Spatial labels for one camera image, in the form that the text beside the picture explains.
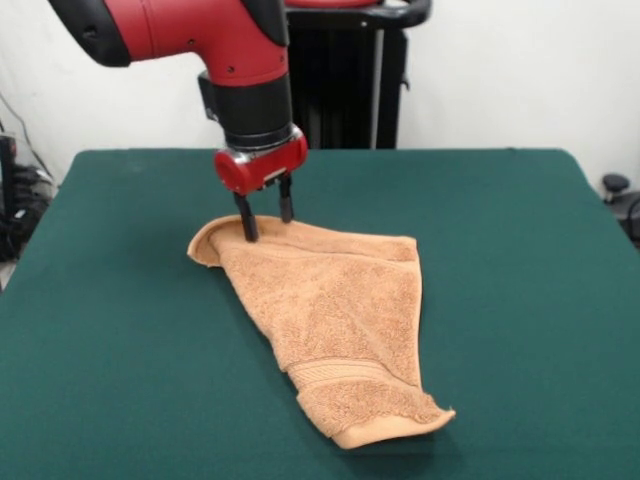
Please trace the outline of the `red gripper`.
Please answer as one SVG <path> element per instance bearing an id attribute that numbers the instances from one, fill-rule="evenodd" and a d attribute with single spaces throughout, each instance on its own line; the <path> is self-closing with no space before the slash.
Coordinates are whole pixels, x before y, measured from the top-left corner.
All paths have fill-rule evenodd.
<path id="1" fill-rule="evenodd" d="M 290 223 L 294 218 L 291 195 L 291 173 L 301 167 L 307 157 L 308 144 L 303 132 L 293 127 L 293 135 L 285 143 L 267 150 L 240 152 L 231 148 L 214 155 L 214 168 L 222 184 L 233 194 L 239 210 L 247 242 L 259 238 L 255 216 L 245 195 L 265 187 L 279 177 L 280 218 Z"/>

